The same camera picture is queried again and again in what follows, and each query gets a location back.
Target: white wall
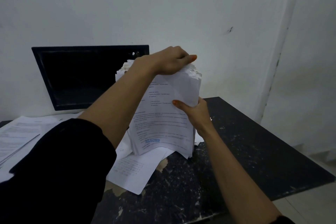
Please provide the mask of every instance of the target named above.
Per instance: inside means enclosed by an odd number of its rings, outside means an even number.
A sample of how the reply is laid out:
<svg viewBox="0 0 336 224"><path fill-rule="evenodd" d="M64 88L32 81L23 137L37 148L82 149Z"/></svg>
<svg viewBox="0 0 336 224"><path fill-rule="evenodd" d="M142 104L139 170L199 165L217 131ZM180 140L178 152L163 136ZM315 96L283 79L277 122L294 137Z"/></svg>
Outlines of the white wall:
<svg viewBox="0 0 336 224"><path fill-rule="evenodd" d="M307 154L336 148L336 0L297 0L262 126Z"/></svg>
<svg viewBox="0 0 336 224"><path fill-rule="evenodd" d="M0 120L53 114L32 46L181 45L201 96L255 117L287 0L0 0Z"/></svg>

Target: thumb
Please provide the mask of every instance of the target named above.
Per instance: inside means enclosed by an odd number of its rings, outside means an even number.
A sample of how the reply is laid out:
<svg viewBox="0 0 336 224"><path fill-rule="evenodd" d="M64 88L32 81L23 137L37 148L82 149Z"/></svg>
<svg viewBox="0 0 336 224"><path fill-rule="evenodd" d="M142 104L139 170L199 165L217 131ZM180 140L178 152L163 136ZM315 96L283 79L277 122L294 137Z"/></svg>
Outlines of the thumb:
<svg viewBox="0 0 336 224"><path fill-rule="evenodd" d="M190 64L191 62L194 62L197 59L197 55L187 55L183 58L179 59L183 66Z"/></svg>
<svg viewBox="0 0 336 224"><path fill-rule="evenodd" d="M185 103L179 100L173 100L172 103L175 107L177 107L178 109L182 110L185 113L187 113L189 109L191 108L190 106L186 105Z"/></svg>

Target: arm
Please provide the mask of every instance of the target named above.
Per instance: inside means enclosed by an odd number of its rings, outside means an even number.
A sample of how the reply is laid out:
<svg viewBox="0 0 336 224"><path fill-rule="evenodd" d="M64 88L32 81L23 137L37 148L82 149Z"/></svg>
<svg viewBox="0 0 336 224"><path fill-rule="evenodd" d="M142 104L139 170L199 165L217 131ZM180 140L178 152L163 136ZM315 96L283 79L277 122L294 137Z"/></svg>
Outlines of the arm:
<svg viewBox="0 0 336 224"><path fill-rule="evenodd" d="M154 77L174 74L196 58L179 46L137 58L128 72L78 118L98 125L116 149Z"/></svg>
<svg viewBox="0 0 336 224"><path fill-rule="evenodd" d="M281 213L250 178L212 125L205 100L196 107L174 100L184 111L208 148L212 168L225 203L237 223L267 224Z"/></svg>

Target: black monitor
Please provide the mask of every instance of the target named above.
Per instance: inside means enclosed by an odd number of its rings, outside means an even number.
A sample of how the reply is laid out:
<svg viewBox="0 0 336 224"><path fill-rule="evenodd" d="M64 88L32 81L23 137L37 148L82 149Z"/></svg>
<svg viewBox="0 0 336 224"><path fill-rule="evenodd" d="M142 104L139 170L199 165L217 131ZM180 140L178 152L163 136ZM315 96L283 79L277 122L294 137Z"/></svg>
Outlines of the black monitor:
<svg viewBox="0 0 336 224"><path fill-rule="evenodd" d="M124 62L149 54L149 45L31 49L56 111L88 108L115 83Z"/></svg>

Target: speckled desk surface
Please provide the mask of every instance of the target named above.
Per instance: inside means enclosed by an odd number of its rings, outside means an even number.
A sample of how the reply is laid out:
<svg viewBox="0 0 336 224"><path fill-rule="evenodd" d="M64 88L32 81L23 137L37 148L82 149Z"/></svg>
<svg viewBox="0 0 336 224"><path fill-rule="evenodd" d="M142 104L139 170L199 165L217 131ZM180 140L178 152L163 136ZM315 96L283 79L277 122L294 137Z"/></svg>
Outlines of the speckled desk surface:
<svg viewBox="0 0 336 224"><path fill-rule="evenodd" d="M335 180L221 98L205 100L220 137L271 200ZM200 143L188 160L176 152L163 160L141 195L107 182L92 223L180 224L225 213L207 149Z"/></svg>

